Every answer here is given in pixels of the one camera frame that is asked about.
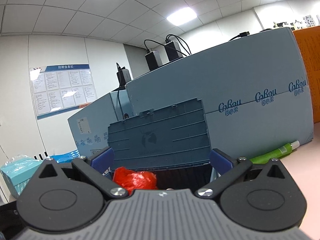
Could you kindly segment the blue plastic package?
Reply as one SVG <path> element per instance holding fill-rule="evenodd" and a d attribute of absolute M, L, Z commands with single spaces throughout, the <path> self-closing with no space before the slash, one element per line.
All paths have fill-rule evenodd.
<path fill-rule="evenodd" d="M 52 155 L 53 158 L 58 164 L 60 163 L 70 163 L 73 159 L 80 157 L 78 150 L 74 150 L 64 154 Z"/>

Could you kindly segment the blue container storage box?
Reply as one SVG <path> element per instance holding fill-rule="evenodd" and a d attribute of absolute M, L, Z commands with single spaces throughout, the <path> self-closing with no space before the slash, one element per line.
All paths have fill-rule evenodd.
<path fill-rule="evenodd" d="M 119 167 L 156 175 L 157 189 L 197 189 L 212 180 L 208 128 L 200 99 L 190 99 L 110 124 L 114 151 L 111 177 Z"/>

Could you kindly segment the small blue-grey carton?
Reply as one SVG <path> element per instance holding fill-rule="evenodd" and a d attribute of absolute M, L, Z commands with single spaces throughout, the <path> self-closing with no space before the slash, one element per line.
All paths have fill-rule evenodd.
<path fill-rule="evenodd" d="M 132 117 L 126 90 L 110 92 L 68 118 L 68 124 L 81 155 L 91 156 L 108 146 L 110 124 Z"/>

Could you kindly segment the orange cardboard box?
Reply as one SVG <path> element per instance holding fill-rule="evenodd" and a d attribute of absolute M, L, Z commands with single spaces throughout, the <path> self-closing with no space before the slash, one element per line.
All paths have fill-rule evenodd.
<path fill-rule="evenodd" d="M 309 82 L 313 122 L 320 121 L 320 26 L 293 31 Z"/>

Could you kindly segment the large blue-grey Cobou carton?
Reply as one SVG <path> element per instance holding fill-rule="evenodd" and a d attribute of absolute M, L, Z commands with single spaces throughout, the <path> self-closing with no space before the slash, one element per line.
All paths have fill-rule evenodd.
<path fill-rule="evenodd" d="M 210 143 L 233 157 L 255 157 L 313 139 L 308 78 L 289 28 L 203 50 L 126 85 L 134 112 L 200 99 Z"/>

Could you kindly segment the green tube white cap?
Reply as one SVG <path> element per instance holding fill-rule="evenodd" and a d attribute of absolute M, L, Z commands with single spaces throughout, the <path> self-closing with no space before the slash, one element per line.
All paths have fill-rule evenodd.
<path fill-rule="evenodd" d="M 271 159 L 281 159 L 287 155 L 290 155 L 294 150 L 299 148 L 299 146 L 300 142 L 294 141 L 292 143 L 285 144 L 276 150 L 254 157 L 250 159 L 250 161 L 253 164 L 266 164 Z"/>

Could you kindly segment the black power adapter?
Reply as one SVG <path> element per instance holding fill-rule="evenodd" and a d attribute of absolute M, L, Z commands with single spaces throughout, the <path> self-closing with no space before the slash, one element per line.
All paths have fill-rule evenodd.
<path fill-rule="evenodd" d="M 146 47 L 145 59 L 146 59 L 146 62 L 147 62 L 149 70 L 153 71 L 153 70 L 156 70 L 158 68 L 161 68 L 163 66 L 163 62 L 161 60 L 159 52 L 150 49 L 146 45 L 147 42 L 153 42 L 153 43 L 158 44 L 160 46 L 162 46 L 162 44 L 157 42 L 157 41 L 155 41 L 155 40 L 151 40 L 151 39 L 145 39 L 144 40 L 144 46 Z"/>
<path fill-rule="evenodd" d="M 164 45 L 169 62 L 191 55 L 191 49 L 185 40 L 175 34 L 168 34 Z"/>
<path fill-rule="evenodd" d="M 118 90 L 124 90 L 125 89 L 125 85 L 130 82 L 131 79 L 131 75 L 128 69 L 126 69 L 125 67 L 121 67 L 119 65 L 119 63 L 116 63 L 117 66 L 117 78 L 119 81 L 119 88 Z"/>

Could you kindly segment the wall notice poster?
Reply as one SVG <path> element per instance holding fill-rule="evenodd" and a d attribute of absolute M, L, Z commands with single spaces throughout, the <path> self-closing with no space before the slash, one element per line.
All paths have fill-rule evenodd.
<path fill-rule="evenodd" d="M 29 69 L 38 120 L 83 108 L 97 100 L 89 64 L 58 64 Z"/>

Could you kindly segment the red plastic bag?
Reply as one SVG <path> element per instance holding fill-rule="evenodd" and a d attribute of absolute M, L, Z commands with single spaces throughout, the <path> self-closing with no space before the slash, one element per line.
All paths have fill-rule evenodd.
<path fill-rule="evenodd" d="M 156 190 L 156 175 L 148 171 L 133 171 L 125 167 L 119 167 L 115 170 L 113 179 L 116 184 L 126 189 L 129 194 L 134 190 Z"/>

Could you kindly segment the teal tissue box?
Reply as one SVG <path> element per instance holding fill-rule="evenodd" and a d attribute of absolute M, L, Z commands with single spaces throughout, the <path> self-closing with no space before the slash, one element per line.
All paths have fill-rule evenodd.
<path fill-rule="evenodd" d="M 15 199 L 21 195 L 28 181 L 41 164 L 42 160 L 22 154 L 10 158 L 1 166 L 1 175 L 10 194 Z"/>

